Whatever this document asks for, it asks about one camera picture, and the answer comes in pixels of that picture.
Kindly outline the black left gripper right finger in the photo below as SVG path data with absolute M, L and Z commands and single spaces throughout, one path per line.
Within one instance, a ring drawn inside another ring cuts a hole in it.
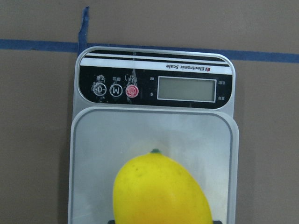
M 213 224 L 222 224 L 220 220 L 213 220 Z

